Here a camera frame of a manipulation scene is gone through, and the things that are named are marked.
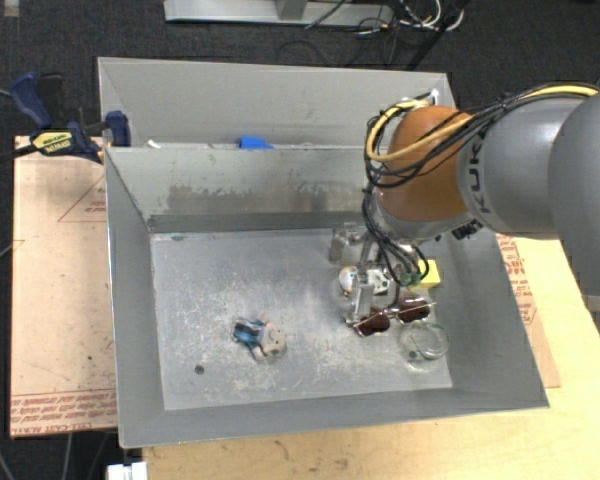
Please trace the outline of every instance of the gray robot arm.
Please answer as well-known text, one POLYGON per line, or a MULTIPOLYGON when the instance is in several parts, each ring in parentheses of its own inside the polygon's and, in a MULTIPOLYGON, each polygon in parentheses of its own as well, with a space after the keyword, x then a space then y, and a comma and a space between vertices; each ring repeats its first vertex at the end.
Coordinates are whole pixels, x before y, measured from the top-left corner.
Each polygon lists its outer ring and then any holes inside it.
MULTIPOLYGON (((438 133, 439 140, 418 146, 431 134, 427 130, 451 115, 437 116, 434 108, 418 108, 402 119, 386 155, 374 159, 382 172, 416 165, 452 137, 455 131, 438 133), (388 161, 413 148, 417 152, 388 161)), ((459 126, 462 119, 470 125, 470 118, 459 116, 459 126)), ((373 144, 371 135, 367 162, 373 144)), ((559 239, 600 330, 600 91, 530 98, 452 153, 450 161, 427 168, 438 162, 431 161, 395 188, 389 186, 397 177, 377 176, 378 220, 415 243, 472 220, 505 235, 559 239)))

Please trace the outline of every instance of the blue clamp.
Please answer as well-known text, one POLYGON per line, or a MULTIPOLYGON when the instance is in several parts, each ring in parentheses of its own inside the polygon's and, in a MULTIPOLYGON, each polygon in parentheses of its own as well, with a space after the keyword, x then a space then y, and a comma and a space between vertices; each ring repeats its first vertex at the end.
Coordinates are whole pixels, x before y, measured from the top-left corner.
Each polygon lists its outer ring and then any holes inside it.
MULTIPOLYGON (((59 76, 38 80, 36 73, 31 71, 18 78, 9 88, 18 109, 36 123, 37 129, 29 137, 31 145, 45 156, 70 155, 101 163, 102 148, 91 140, 83 127, 75 120, 60 121, 67 113, 61 98, 61 84, 62 78, 59 76), (55 119, 40 97, 39 90, 42 88, 46 89, 44 95, 51 100, 49 103, 54 113, 59 114, 55 119)), ((109 112, 104 122, 87 128, 98 131, 108 128, 113 135, 113 145, 131 145, 128 121, 120 111, 109 112)))
POLYGON ((260 137, 251 137, 249 135, 243 135, 238 141, 239 149, 274 149, 271 144, 267 144, 267 141, 260 137))

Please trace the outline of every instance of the blue object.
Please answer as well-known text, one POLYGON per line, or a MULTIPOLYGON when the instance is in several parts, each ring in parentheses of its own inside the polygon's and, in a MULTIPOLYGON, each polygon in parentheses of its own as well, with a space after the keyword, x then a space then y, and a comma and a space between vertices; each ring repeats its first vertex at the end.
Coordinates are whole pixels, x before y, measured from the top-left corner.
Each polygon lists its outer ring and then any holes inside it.
POLYGON ((251 137, 249 135, 243 135, 240 137, 238 143, 240 149, 273 149, 271 144, 267 144, 267 141, 260 137, 251 137))
POLYGON ((127 116, 119 110, 113 110, 105 117, 105 123, 113 134, 114 146, 131 146, 131 131, 129 130, 127 116))
POLYGON ((49 128, 53 118, 38 95, 35 81, 36 74, 30 71, 11 84, 9 93, 20 112, 31 117, 39 129, 49 128))
POLYGON ((75 144, 71 147, 68 154, 100 163, 100 158, 98 157, 100 146, 90 138, 87 139, 84 136, 80 125, 75 121, 71 121, 67 124, 67 129, 71 132, 75 141, 75 144))

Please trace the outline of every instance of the robotic arm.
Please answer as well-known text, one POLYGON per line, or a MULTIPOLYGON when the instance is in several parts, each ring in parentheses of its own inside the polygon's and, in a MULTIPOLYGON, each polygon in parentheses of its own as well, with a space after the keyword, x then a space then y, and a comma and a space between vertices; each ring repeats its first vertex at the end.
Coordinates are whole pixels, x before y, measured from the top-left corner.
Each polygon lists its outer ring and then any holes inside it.
POLYGON ((378 244, 483 226, 559 239, 600 330, 599 89, 546 85, 472 115, 426 97, 400 102, 369 123, 365 162, 363 210, 378 244))

